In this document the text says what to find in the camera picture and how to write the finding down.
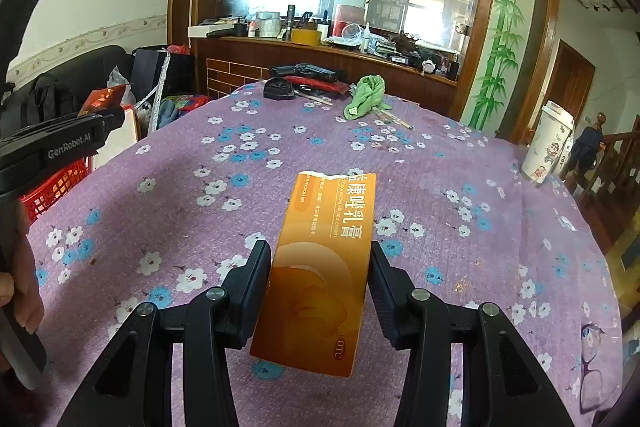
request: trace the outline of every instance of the green towel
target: green towel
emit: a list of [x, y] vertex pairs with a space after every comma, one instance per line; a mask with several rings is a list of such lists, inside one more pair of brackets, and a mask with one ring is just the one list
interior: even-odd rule
[[383, 102], [385, 97], [385, 79], [379, 74], [363, 76], [356, 86], [353, 102], [344, 108], [344, 117], [355, 120], [365, 116], [372, 108], [391, 109]]

